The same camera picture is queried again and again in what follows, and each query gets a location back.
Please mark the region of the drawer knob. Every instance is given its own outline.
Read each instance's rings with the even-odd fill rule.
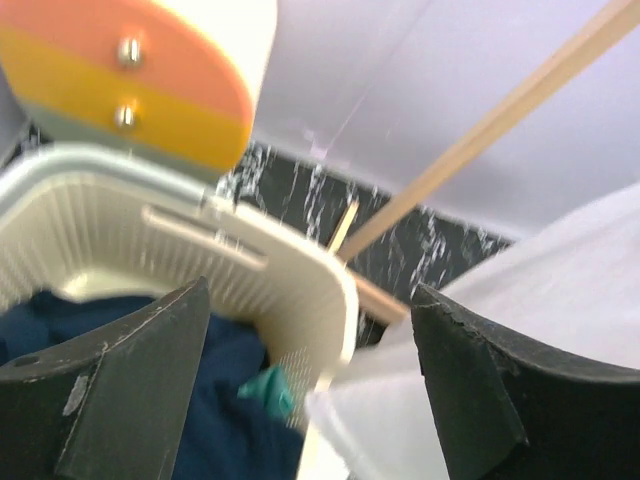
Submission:
[[[118,45],[118,62],[122,67],[135,68],[142,63],[142,47],[137,38],[124,38]]]
[[[136,124],[136,112],[130,105],[120,105],[114,116],[116,127],[131,130]]]

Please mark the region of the basket handle slot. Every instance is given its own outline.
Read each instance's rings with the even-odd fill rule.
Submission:
[[[214,250],[252,270],[262,271],[269,263],[264,252],[192,217],[151,205],[144,206],[141,215],[142,221],[156,230]]]

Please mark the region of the yellow panel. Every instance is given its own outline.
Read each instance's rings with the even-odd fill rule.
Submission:
[[[231,169],[249,141],[250,124],[155,91],[127,78],[126,71],[89,65],[5,26],[0,62],[14,94],[25,101],[198,164]],[[130,130],[115,125],[121,105],[135,110]]]

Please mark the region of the teal cloth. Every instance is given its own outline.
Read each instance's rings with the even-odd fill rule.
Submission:
[[[238,389],[239,398],[252,398],[262,403],[272,418],[287,419],[295,407],[284,370],[268,368]]]

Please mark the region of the metal screw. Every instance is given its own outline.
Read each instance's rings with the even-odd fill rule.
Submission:
[[[123,67],[137,67],[142,63],[142,48],[137,38],[125,38],[118,45],[118,62]]]
[[[114,120],[118,128],[130,130],[136,124],[136,112],[129,105],[121,105],[116,108]]]

